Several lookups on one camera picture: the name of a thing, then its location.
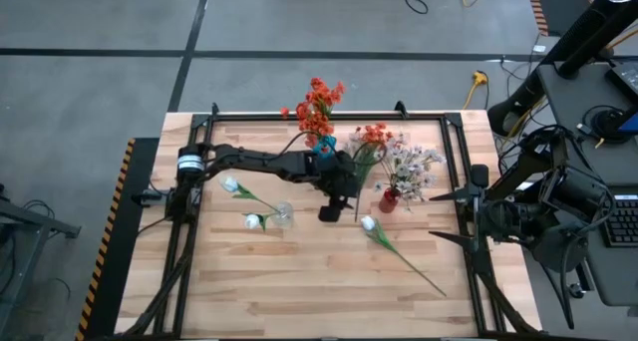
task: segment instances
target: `yellow black hazard tape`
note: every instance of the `yellow black hazard tape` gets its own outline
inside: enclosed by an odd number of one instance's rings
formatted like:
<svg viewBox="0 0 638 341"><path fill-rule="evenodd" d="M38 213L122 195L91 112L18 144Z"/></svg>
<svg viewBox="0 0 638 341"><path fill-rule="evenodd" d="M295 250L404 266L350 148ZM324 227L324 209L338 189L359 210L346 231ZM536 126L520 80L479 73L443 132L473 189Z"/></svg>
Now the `yellow black hazard tape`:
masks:
<svg viewBox="0 0 638 341"><path fill-rule="evenodd" d="M127 151L122 160L122 167L120 168L120 175L118 176L118 183L116 190L113 193L113 201L111 202L111 210L107 217L107 224L104 228L104 234L102 235L102 242L100 243L100 249L98 250L98 257L96 258L96 265L93 269L93 275L91 276L91 283L89 284L89 292L84 300L84 306L82 307L82 316L80 317L80 324L78 325L78 331L76 332L76 340L83 341L85 333L89 327L89 319L91 317L91 310L94 306L96 293L98 292L98 286L100 284L100 278L102 276L102 269L104 267L105 257L107 256L107 250L109 249L109 241L111 241L111 233L113 232L113 225L116 221L116 212L120 206L120 198L122 197L122 190L124 189L124 181L127 178L127 172L129 171L129 163L131 162L131 155L133 154L133 146L136 140L130 139L127 145Z"/></svg>
<svg viewBox="0 0 638 341"><path fill-rule="evenodd" d="M540 0L529 0L529 2L531 3L531 10L534 13L534 19L536 20L538 31L541 35L548 36L549 30L547 29L547 19L545 19L545 14L542 13Z"/></svg>

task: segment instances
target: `clear glass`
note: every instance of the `clear glass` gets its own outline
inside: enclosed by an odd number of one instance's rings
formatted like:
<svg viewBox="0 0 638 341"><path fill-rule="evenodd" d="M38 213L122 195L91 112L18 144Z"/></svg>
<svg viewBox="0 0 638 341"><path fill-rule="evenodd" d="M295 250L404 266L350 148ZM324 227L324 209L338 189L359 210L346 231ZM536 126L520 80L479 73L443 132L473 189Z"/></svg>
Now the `clear glass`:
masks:
<svg viewBox="0 0 638 341"><path fill-rule="evenodd" d="M272 222L282 228L292 227L294 210L290 202L281 201L275 205L275 208L279 210L279 213L270 216Z"/></svg>

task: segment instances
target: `concrete floor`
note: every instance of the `concrete floor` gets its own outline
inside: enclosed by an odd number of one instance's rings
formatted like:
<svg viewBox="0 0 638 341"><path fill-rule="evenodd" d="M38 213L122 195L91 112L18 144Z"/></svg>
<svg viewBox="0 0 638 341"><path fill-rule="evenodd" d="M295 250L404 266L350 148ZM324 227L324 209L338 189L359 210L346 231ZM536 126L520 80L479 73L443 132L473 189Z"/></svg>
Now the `concrete floor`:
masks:
<svg viewBox="0 0 638 341"><path fill-rule="evenodd" d="M430 14L403 0L209 0L198 50L529 53L537 29L528 0L426 0ZM0 48L183 50L197 0L0 0ZM551 46L552 38L539 44ZM638 39L619 51L638 55ZM73 337L86 296L126 140L158 137L179 58L0 56L0 181L16 202L46 200L58 217L83 226L76 240L48 243L28 294L12 319L15 335ZM509 69L518 63L506 63ZM346 110L458 109L482 70L491 104L506 97L494 62L352 60L193 60L180 111L275 111L294 105L310 77L349 87ZM519 71L524 75L526 69ZM517 80L512 80L512 89ZM472 109L482 109L484 90ZM549 109L538 116L551 123ZM64 253L67 257L54 257ZM528 262L541 321L556 335L630 340L627 308L595 293L573 302L568 331L544 274ZM66 291L52 278L60 277Z"/></svg>

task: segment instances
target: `wooden tabletop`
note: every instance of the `wooden tabletop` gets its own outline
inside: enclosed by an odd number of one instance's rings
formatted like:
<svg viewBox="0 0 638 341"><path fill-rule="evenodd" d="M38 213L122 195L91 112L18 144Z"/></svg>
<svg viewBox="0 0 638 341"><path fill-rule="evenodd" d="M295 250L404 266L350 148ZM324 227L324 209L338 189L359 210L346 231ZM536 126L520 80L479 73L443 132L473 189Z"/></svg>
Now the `wooden tabletop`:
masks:
<svg viewBox="0 0 638 341"><path fill-rule="evenodd" d="M497 157L485 112L462 112L473 164L486 164L490 181L498 178ZM164 121L153 183L174 186L177 150L188 136L191 114L168 114ZM335 124L337 149L361 122ZM403 132L410 146L444 153L440 126L429 121L388 122ZM294 122L216 123L212 141L278 153L298 133ZM305 149L303 142L291 150ZM455 143L458 170L461 157ZM434 166L435 187L425 197L450 192L445 165ZM289 229L270 224L264 233L244 228L244 212L267 211L252 200L233 199L218 180L235 176L253 193L271 203L287 200L294 207ZM228 170L204 187L195 255L186 301L182 337L318 338L474 336L472 302L462 251L429 234L458 232L451 201L401 205L390 214L377 208L383 180L373 170L361 196L360 215L382 223L394 246L447 294L442 296L396 255L372 242L354 212L344 210L339 222L317 219L327 199L310 184L292 184L275 175ZM144 212L141 227L163 216L163 207ZM137 240L117 332L139 317L160 287L170 234L169 222L148 229ZM540 327L520 247L492 247L496 281L531 325ZM172 321L174 295L166 327ZM488 324L487 294L481 291Z"/></svg>

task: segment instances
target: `small red vase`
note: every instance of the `small red vase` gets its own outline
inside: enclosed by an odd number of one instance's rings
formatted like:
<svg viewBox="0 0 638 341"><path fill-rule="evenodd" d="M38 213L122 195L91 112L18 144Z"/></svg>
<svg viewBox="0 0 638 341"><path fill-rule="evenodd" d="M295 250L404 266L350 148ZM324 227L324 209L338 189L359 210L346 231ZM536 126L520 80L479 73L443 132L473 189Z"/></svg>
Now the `small red vase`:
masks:
<svg viewBox="0 0 638 341"><path fill-rule="evenodd" d="M398 190L388 187L383 196L381 196L379 210L384 213L392 212L399 203L399 196L401 196L401 193Z"/></svg>

